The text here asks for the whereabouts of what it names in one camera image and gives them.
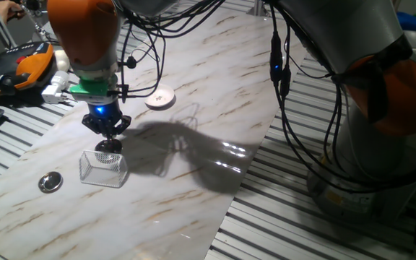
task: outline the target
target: metal slats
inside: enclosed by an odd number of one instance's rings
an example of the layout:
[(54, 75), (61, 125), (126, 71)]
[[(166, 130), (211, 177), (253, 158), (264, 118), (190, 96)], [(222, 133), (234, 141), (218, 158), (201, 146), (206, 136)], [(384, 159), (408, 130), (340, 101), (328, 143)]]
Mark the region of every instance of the metal slats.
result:
[[(301, 67), (312, 75), (326, 73), (310, 56)], [(315, 156), (323, 152), (335, 95), (329, 80), (298, 72), (286, 102), (291, 127)], [(349, 225), (315, 205), (306, 186), (307, 168), (287, 145), (281, 117), (276, 115), (266, 133), (209, 253), (224, 252), (234, 259), (411, 259), (414, 219), (401, 216), (392, 225)], [(281, 243), (282, 251), (276, 251), (274, 243)]]

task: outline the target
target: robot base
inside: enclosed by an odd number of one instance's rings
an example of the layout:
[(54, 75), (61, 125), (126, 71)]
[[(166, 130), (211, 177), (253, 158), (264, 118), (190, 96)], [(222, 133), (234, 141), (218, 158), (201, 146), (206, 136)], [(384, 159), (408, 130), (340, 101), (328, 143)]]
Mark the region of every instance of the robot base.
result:
[[(326, 167), (341, 172), (338, 167), (328, 161), (323, 162)], [(313, 168), (327, 180), (345, 189), (363, 190), (359, 185), (343, 181), (330, 175), (327, 170), (314, 165)], [(416, 151), (409, 149), (405, 158), (393, 172), (408, 173), (416, 168)], [(389, 189), (372, 194), (350, 194), (340, 191), (324, 183), (319, 177), (308, 173), (307, 186), (309, 193), (317, 206), (328, 215), (349, 223), (392, 222), (404, 209), (410, 197), (416, 191), (416, 183), (401, 188)]]

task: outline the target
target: marble-patterned board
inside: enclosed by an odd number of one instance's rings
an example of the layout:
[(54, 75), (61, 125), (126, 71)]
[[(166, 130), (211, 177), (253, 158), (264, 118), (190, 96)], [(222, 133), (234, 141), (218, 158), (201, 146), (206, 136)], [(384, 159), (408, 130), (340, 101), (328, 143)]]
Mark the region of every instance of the marble-patterned board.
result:
[[(203, 259), (277, 112), (271, 23), (219, 10), (168, 40), (162, 83), (177, 101), (164, 111), (149, 110), (143, 99), (121, 104), (133, 121), (119, 137), (130, 172), (119, 189), (80, 183), (78, 159), (102, 138), (81, 124), (86, 104), (66, 114), (0, 178), (0, 254)], [(302, 61), (298, 39), (292, 46)], [(154, 66), (146, 58), (126, 71), (126, 82), (152, 84)], [(60, 172), (64, 184), (43, 194), (37, 183), (49, 171)]]

